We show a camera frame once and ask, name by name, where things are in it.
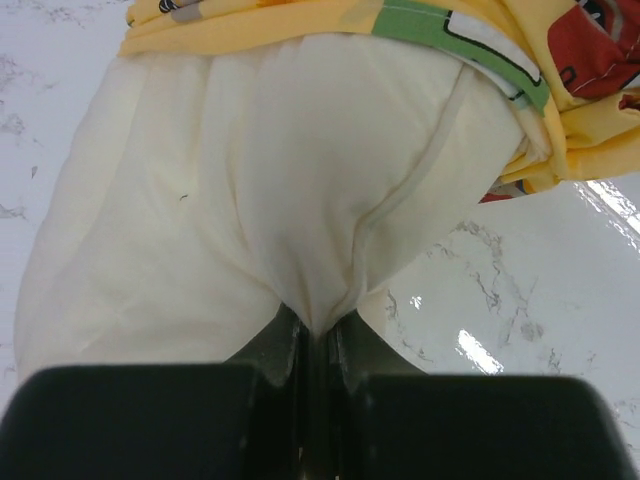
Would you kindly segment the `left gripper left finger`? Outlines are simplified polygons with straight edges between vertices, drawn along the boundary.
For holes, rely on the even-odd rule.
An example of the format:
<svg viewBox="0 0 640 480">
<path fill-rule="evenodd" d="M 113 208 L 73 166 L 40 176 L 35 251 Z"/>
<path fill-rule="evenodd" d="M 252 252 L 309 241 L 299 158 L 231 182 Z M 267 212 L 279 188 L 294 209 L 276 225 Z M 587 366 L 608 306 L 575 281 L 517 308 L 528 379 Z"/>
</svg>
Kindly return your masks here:
<svg viewBox="0 0 640 480">
<path fill-rule="evenodd" d="M 282 305 L 228 363 L 255 374 L 249 400 L 245 479 L 297 479 L 300 320 Z"/>
</svg>

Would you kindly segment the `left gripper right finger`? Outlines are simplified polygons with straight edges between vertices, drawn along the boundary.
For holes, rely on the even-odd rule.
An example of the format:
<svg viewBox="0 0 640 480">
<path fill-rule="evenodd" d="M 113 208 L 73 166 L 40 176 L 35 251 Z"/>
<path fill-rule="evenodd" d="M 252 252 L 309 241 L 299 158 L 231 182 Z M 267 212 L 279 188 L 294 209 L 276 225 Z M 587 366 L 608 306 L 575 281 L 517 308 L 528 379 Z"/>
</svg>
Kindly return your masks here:
<svg viewBox="0 0 640 480">
<path fill-rule="evenodd" d="M 380 411 L 389 382 L 415 374 L 357 312 L 341 319 L 327 336 L 330 446 L 334 476 L 370 479 L 376 454 L 386 441 L 388 416 Z"/>
</svg>

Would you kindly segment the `white pillow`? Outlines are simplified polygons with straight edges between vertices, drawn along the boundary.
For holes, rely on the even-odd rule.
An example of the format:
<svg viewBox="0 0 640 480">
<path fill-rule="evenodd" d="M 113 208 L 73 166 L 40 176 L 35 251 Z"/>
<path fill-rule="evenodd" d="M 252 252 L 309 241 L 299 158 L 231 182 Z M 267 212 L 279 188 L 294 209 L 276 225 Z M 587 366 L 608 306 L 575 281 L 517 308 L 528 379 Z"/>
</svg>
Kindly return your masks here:
<svg viewBox="0 0 640 480">
<path fill-rule="evenodd" d="M 524 139 L 440 51 L 324 34 L 114 60 L 22 281 L 17 376 L 221 362 L 287 306 L 320 335 L 489 190 Z"/>
</svg>

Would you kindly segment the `yellow cartoon-print pillowcase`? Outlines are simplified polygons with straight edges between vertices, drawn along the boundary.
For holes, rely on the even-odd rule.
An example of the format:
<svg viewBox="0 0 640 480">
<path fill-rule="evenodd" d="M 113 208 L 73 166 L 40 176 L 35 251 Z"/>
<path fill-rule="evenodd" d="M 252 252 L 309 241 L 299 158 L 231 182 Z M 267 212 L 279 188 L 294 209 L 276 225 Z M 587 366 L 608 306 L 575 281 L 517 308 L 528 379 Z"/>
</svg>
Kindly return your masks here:
<svg viewBox="0 0 640 480">
<path fill-rule="evenodd" d="M 222 55 L 323 33 L 441 50 L 492 79 L 526 132 L 486 200 L 639 168 L 635 1 L 136 1 L 122 55 Z"/>
</svg>

